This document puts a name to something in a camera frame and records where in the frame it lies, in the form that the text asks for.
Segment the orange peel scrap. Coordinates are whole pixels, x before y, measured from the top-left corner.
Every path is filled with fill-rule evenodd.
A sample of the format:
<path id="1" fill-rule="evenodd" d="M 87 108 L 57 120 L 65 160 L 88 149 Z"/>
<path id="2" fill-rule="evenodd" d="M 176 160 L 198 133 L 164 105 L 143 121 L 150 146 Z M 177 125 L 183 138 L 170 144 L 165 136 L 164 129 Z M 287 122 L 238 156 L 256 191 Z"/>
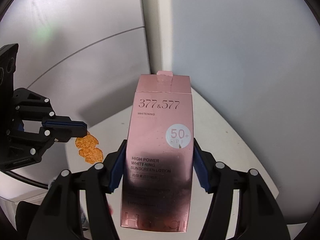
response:
<path id="1" fill-rule="evenodd" d="M 102 163 L 104 156 L 101 149 L 97 148 L 99 141 L 87 132 L 82 138 L 76 138 L 75 146 L 79 149 L 79 155 L 89 164 Z"/>

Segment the pink sunscreen box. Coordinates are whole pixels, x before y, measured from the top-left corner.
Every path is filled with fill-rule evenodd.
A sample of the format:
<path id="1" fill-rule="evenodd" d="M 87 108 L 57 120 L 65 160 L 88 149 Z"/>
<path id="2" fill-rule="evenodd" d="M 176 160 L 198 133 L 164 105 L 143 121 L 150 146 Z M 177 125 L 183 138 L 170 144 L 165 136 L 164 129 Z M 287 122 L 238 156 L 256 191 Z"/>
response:
<path id="1" fill-rule="evenodd" d="M 189 77 L 170 71 L 140 76 L 127 137 L 122 227 L 155 232 L 186 231 L 193 147 Z"/>

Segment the red spotted candy wrapper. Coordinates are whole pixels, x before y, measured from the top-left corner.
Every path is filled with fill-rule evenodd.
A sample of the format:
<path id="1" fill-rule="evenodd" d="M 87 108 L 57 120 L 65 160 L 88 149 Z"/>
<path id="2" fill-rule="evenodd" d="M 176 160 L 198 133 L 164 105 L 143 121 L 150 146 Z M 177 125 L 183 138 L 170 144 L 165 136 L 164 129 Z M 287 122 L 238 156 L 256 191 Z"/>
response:
<path id="1" fill-rule="evenodd" d="M 112 209 L 111 205 L 108 205 L 108 209 L 109 209 L 110 214 L 113 215 L 113 209 Z"/>

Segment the cream door frame trim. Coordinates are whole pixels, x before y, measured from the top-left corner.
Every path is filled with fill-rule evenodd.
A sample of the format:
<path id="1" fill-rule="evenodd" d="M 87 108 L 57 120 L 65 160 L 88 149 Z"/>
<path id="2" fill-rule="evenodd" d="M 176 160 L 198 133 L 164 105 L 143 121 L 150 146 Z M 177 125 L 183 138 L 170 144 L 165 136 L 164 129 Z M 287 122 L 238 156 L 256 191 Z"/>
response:
<path id="1" fill-rule="evenodd" d="M 172 70 L 172 0 L 142 0 L 150 69 Z"/>

